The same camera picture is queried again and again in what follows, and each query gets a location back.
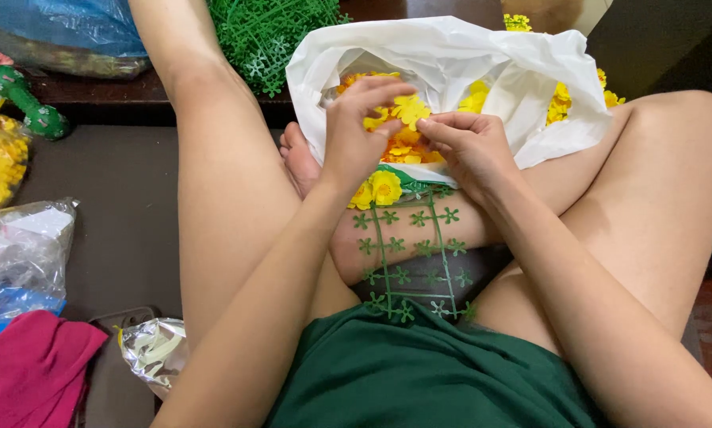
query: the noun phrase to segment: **person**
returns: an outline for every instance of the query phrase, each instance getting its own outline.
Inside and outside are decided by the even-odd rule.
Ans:
[[[347,287],[376,262],[344,219],[396,131],[363,117],[415,89],[355,83],[319,168],[295,124],[276,150],[204,0],[130,5],[176,112],[191,348],[152,426],[712,426],[712,380],[679,342],[712,248],[712,94],[613,108],[598,145],[527,170],[496,117],[418,122],[463,189],[447,235],[515,261],[467,328],[407,301],[401,323]]]

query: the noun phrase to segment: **leg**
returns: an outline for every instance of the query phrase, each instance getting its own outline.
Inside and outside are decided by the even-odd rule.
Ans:
[[[182,304],[190,346],[228,305],[300,205],[263,115],[216,42],[202,0],[132,1],[176,111]],[[358,304],[326,258],[312,316]]]
[[[561,219],[680,338],[712,250],[712,94],[653,95],[615,114],[627,118],[615,148]],[[475,305],[479,324],[560,353],[517,263]]]
[[[524,170],[523,175],[541,199],[556,214],[562,214],[589,188],[615,145],[624,124],[625,120],[614,121],[604,139],[594,147],[542,162]],[[305,196],[319,176],[319,165],[311,157],[297,124],[292,123],[287,127],[282,143],[281,153],[285,164],[292,172],[301,196]],[[502,242],[493,221],[482,208],[469,200],[464,192],[455,192],[437,201],[438,212],[443,212],[446,207],[451,210],[459,209],[459,221],[449,225],[443,224],[444,237],[464,241],[466,248],[479,248]],[[410,215],[417,213],[416,208],[396,206],[391,208],[391,211],[396,211],[401,220],[383,226],[384,236],[404,238],[407,242],[430,240],[433,245],[438,244],[434,227],[420,228],[411,225]],[[380,266],[381,261],[377,252],[366,256],[359,250],[359,239],[374,239],[372,231],[354,228],[353,217],[359,213],[361,211],[357,209],[346,210],[330,245],[335,265],[343,280],[350,285],[361,280],[364,269]],[[396,264],[416,255],[414,248],[407,248],[398,253],[386,253],[388,264]]]

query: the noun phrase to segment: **silver foil bag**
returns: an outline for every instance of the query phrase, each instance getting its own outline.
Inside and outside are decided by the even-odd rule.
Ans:
[[[119,344],[133,374],[165,399],[189,356],[184,321],[155,318],[127,327]]]

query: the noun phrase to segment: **green shorts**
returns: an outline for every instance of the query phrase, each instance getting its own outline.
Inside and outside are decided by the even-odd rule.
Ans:
[[[313,321],[266,426],[609,426],[569,364],[522,339],[358,306]]]

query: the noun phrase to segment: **magenta towel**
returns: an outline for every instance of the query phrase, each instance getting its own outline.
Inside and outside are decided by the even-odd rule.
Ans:
[[[67,428],[86,364],[106,338],[47,311],[15,317],[0,333],[0,428]]]

